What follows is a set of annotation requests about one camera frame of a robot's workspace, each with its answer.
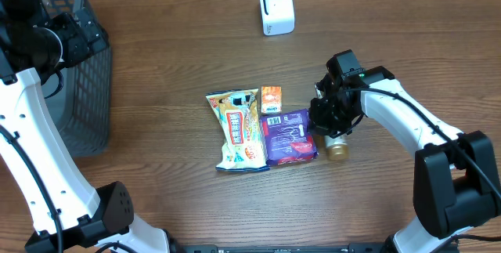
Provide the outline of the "yellow snack bag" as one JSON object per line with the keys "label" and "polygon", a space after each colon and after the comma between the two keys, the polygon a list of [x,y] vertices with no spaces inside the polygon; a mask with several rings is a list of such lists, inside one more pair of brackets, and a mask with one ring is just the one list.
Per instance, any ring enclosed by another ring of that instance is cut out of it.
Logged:
{"label": "yellow snack bag", "polygon": [[268,171],[258,115],[258,89],[233,89],[206,95],[225,141],[218,171]]}

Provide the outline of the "red purple pad package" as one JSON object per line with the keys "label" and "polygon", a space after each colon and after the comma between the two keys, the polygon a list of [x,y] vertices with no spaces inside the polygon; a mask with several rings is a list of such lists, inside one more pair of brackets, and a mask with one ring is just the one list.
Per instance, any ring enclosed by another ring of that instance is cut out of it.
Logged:
{"label": "red purple pad package", "polygon": [[260,118],[267,165],[309,162],[317,157],[308,120],[306,109]]}

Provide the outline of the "white Pantene tube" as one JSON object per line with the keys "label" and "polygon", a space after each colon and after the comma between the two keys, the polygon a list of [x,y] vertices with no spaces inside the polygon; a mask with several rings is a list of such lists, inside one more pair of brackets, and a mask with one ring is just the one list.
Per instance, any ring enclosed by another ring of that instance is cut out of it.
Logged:
{"label": "white Pantene tube", "polygon": [[329,161],[345,161],[349,158],[349,147],[345,136],[314,136],[319,153]]}

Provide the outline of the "orange tissue pack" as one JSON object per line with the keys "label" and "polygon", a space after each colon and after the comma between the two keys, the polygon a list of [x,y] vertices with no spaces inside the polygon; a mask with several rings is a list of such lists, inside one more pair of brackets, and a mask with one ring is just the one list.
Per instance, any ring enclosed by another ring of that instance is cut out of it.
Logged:
{"label": "orange tissue pack", "polygon": [[261,112],[266,115],[282,112],[282,88],[280,86],[261,87]]}

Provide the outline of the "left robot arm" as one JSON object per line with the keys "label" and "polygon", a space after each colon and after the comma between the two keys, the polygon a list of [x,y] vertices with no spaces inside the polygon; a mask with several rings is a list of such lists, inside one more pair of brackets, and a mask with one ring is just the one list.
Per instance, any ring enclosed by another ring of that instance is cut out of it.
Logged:
{"label": "left robot arm", "polygon": [[176,252],[168,232],[134,211],[125,185],[93,187],[74,163],[42,85],[109,48],[106,31],[74,0],[50,16],[50,0],[1,0],[1,155],[29,206],[28,252]]}

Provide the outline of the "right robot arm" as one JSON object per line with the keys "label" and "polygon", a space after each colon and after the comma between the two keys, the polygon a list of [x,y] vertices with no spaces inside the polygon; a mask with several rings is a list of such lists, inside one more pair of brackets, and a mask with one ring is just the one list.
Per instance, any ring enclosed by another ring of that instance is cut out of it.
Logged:
{"label": "right robot arm", "polygon": [[315,85],[310,132],[338,139],[364,118],[386,128],[414,159],[415,218],[371,252],[457,252],[470,229],[500,215],[500,180],[491,140],[464,133],[420,105],[385,67],[362,68],[351,50],[333,55]]}

